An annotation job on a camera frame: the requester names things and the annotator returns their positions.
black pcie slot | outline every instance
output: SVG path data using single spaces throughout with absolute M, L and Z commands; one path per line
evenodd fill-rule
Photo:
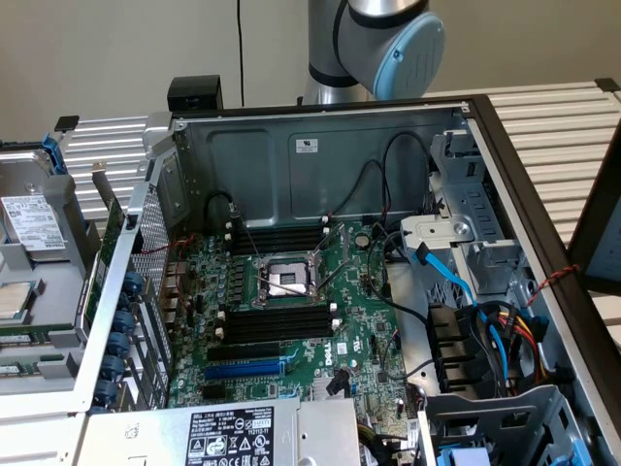
M 242 347 L 222 346 L 207 350 L 207 359 L 209 361 L 233 361 L 236 359 L 259 359 L 279 356 L 280 345 L 278 343 L 262 343 Z
M 225 343 L 300 340 L 332 336 L 327 306 L 228 313 Z
M 252 230 L 252 240 L 259 252 L 291 252 L 312 250 L 321 241 L 320 227 L 282 228 Z M 233 242 L 234 255 L 254 253 L 254 247 L 246 234 L 237 234 Z

black frame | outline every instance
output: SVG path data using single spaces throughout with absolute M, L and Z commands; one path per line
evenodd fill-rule
M 460 102 L 467 102 L 469 105 L 470 113 L 464 114 L 464 117 L 471 117 L 476 121 L 545 275 L 550 276 L 552 273 L 572 265 L 565 245 L 539 199 L 539 195 L 487 95 L 302 107 L 242 108 L 212 112 L 173 112 L 173 118 L 303 115 L 317 112 L 331 113 Z M 576 274 L 567 275 L 550 287 L 589 369 L 593 382 L 604 401 L 612 424 L 621 435 L 621 403 L 618 402 L 618 395 L 621 393 L 621 377 L 615 376 L 621 373 L 621 353 L 612 341 L 591 296 Z
M 612 212 L 621 199 L 621 119 L 568 247 L 570 258 L 584 272 L 588 289 L 621 296 L 621 283 L 586 275 Z

blue pcie slot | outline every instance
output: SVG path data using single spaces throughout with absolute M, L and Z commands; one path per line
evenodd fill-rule
M 240 377 L 278 376 L 284 373 L 284 361 L 268 359 L 244 364 L 222 364 L 205 369 L 205 379 L 234 379 Z

beige wall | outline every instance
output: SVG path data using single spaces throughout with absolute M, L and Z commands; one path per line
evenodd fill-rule
M 621 79 L 621 0 L 432 0 L 448 44 L 433 90 Z M 307 73 L 306 0 L 243 0 L 246 104 Z M 234 0 L 0 0 L 0 139 L 58 116 L 166 108 L 172 77 L 219 73 L 240 104 Z

open computer chassis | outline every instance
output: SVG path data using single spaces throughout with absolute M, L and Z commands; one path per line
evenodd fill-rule
M 571 264 L 486 97 L 155 114 L 143 139 L 147 175 L 76 383 L 94 387 L 88 413 L 104 413 L 88 421 L 84 458 L 100 451 L 90 432 L 112 422 L 99 419 L 119 411 L 190 409 L 170 411 L 188 414 L 167 454 L 193 464 L 190 413 L 327 400 L 351 410 L 335 404 L 322 422 L 365 448 L 317 461 L 311 429 L 293 426 L 274 463 L 442 464 L 468 449 L 491 464 L 587 449 L 614 462 L 620 391 L 606 374 L 618 354 L 576 275 L 538 290 Z M 134 328 L 114 323 L 126 302 L 157 354 L 148 377 L 100 369 L 109 356 L 128 366 L 117 334 Z M 534 340 L 505 334 L 502 382 L 478 309 L 500 321 L 509 310 Z M 131 379 L 120 407 L 113 386 Z

